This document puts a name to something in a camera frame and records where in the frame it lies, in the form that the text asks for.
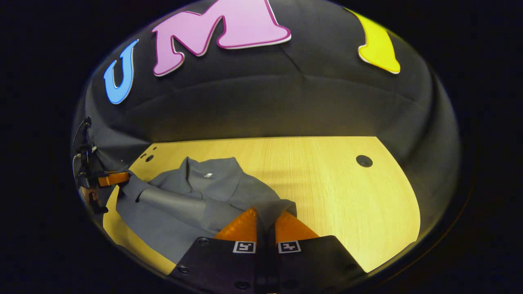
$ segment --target polo shirt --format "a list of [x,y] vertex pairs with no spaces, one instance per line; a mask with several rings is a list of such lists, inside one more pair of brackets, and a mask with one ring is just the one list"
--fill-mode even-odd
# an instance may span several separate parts
[[120,185],[116,210],[149,247],[178,263],[198,237],[214,237],[245,210],[255,207],[268,228],[295,203],[243,172],[236,158],[203,162],[186,157],[180,168],[146,183],[134,173]]

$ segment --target wood grain surface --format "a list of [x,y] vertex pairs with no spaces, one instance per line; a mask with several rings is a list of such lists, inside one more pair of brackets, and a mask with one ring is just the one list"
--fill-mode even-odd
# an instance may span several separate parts
[[[419,233],[416,196],[398,163],[376,137],[278,137],[152,144],[130,167],[149,181],[198,162],[235,157],[246,174],[296,202],[298,219],[320,236],[334,235],[369,272],[414,242]],[[363,167],[356,157],[372,159]],[[168,274],[175,264],[147,246],[116,212],[110,196],[104,229],[120,245]]]

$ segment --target letter m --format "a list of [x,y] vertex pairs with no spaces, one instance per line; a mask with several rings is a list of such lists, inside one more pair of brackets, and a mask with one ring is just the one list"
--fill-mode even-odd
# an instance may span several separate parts
[[224,29],[217,43],[224,49],[267,46],[291,39],[289,29],[276,22],[268,0],[218,0],[202,15],[180,12],[152,30],[156,33],[154,74],[166,75],[184,62],[184,54],[176,52],[173,38],[194,55],[205,55],[221,19]]

